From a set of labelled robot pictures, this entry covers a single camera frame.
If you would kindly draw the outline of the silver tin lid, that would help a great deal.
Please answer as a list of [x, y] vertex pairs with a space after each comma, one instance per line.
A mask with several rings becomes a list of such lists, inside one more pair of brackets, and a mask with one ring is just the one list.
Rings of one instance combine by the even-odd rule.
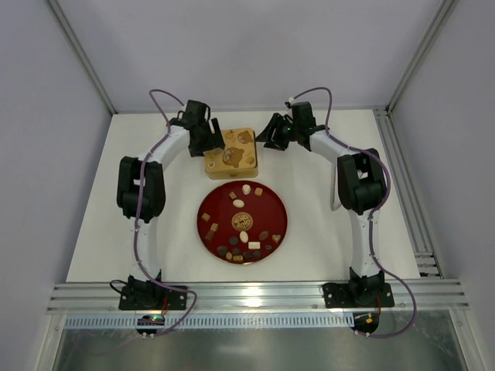
[[227, 155], [253, 155], [258, 160], [255, 133], [252, 128], [222, 130], [225, 149], [217, 148], [204, 153], [205, 157]]

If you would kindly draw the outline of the silver metal tweezers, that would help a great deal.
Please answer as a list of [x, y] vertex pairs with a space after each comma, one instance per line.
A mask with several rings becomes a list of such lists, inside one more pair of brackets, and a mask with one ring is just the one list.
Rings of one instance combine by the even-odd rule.
[[338, 195], [338, 173], [337, 167], [332, 165], [331, 188], [330, 188], [330, 208], [336, 212], [342, 206]]

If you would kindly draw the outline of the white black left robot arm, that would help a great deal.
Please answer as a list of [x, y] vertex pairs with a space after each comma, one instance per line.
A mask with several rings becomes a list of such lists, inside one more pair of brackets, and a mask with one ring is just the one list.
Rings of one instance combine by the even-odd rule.
[[186, 286], [162, 282], [158, 265], [157, 234], [159, 216], [166, 205], [164, 171], [184, 150], [192, 157], [225, 148], [220, 125], [211, 117], [210, 106], [188, 100], [176, 117], [166, 119], [164, 137], [139, 157], [125, 156], [118, 170], [117, 205], [132, 225], [133, 273], [120, 290], [122, 311], [186, 308]]

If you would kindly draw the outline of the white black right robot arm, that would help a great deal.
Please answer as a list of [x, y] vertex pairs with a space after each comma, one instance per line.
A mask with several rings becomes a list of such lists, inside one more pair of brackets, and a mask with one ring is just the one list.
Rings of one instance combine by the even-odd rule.
[[317, 124], [308, 102], [286, 103], [289, 112], [274, 114], [256, 140], [266, 148], [284, 151], [296, 142], [323, 156], [336, 166], [337, 191], [341, 206], [350, 217], [353, 256], [346, 283], [323, 285], [327, 308], [392, 308], [391, 286], [377, 260], [374, 235], [379, 210], [387, 200], [388, 174], [373, 149], [359, 149]]

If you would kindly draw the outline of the gold chocolate tin box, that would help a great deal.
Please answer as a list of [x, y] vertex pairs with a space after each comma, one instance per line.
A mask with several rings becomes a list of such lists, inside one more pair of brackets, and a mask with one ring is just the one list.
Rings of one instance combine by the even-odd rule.
[[258, 161], [253, 155], [219, 155], [205, 157], [204, 170], [212, 180], [254, 178], [258, 175]]

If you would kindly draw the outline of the white oval chocolate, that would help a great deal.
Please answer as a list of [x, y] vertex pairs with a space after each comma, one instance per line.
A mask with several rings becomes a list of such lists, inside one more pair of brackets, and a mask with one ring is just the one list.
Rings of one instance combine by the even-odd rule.
[[241, 208], [244, 206], [244, 202], [241, 200], [241, 199], [235, 199], [233, 201], [233, 204], [237, 207], [237, 208]]
[[241, 231], [240, 232], [240, 240], [242, 243], [247, 243], [248, 242], [248, 233], [246, 231]]

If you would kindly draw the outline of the white oval chocolate centre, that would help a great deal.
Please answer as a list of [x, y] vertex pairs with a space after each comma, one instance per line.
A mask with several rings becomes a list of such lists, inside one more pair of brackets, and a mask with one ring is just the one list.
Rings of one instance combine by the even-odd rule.
[[248, 242], [248, 233], [246, 231], [241, 231], [240, 232], [240, 240], [242, 243], [247, 243]]

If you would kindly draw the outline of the white bar chocolate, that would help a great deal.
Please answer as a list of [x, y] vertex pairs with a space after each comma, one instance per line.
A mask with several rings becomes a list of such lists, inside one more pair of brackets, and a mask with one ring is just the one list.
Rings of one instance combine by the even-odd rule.
[[259, 250], [260, 248], [261, 248], [261, 245], [259, 242], [250, 241], [248, 243], [248, 249], [249, 250]]

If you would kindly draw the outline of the round red tray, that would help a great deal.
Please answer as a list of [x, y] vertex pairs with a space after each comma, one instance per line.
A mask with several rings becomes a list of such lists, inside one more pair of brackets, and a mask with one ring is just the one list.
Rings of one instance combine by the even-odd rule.
[[[251, 187], [251, 192], [247, 195], [242, 192], [242, 186], [245, 184]], [[254, 194], [256, 188], [263, 189], [260, 196]], [[237, 208], [233, 204], [235, 199], [229, 197], [230, 192], [234, 192], [237, 196], [236, 199], [241, 199], [244, 202], [243, 207]], [[204, 213], [210, 215], [209, 221], [202, 219]], [[210, 226], [213, 223], [218, 224], [218, 229], [213, 239], [208, 241], [205, 236], [211, 230]], [[247, 180], [233, 181], [216, 187], [203, 199], [197, 212], [196, 227], [202, 244], [216, 258], [229, 264], [254, 264], [270, 257], [281, 246], [288, 231], [288, 213], [282, 199], [266, 185]], [[247, 232], [247, 243], [241, 242], [241, 231]], [[263, 231], [268, 231], [269, 235], [266, 239], [261, 240], [259, 234]], [[274, 234], [281, 236], [279, 243], [273, 241], [272, 236]], [[238, 239], [237, 245], [230, 244], [229, 239], [231, 237]], [[260, 258], [253, 257], [256, 250], [248, 249], [250, 241], [260, 243]], [[266, 250], [265, 245], [272, 246], [272, 250]], [[239, 255], [242, 256], [244, 252], [249, 251], [252, 258], [250, 260], [243, 259], [242, 262], [233, 262], [233, 258], [227, 259], [226, 254], [218, 254], [217, 248], [220, 246], [226, 247], [227, 252], [230, 253], [234, 248], [237, 248], [241, 251]]]

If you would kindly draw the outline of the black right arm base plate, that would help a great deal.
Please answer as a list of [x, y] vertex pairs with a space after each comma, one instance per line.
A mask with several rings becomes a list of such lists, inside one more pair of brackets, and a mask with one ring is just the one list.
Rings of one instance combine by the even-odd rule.
[[387, 283], [378, 288], [352, 288], [351, 284], [329, 282], [323, 285], [326, 308], [372, 308], [395, 306], [391, 286]]

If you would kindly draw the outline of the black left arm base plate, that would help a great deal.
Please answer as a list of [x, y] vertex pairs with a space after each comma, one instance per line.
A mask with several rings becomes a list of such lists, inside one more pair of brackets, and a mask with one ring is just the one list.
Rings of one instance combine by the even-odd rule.
[[155, 285], [145, 285], [143, 288], [124, 286], [121, 289], [118, 309], [183, 311], [186, 309], [186, 294]]

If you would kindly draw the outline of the aluminium mounting rail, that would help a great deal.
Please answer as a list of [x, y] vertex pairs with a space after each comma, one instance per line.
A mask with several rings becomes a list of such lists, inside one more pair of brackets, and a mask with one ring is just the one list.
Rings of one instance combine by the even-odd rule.
[[[407, 280], [417, 309], [467, 310], [467, 296], [461, 283], [453, 279]], [[195, 291], [194, 310], [218, 312], [250, 311], [366, 311], [367, 307], [334, 305], [326, 307], [329, 298], [321, 281], [285, 282], [194, 282], [186, 286]], [[48, 314], [114, 313], [119, 296], [104, 283], [58, 284], [47, 305]]]

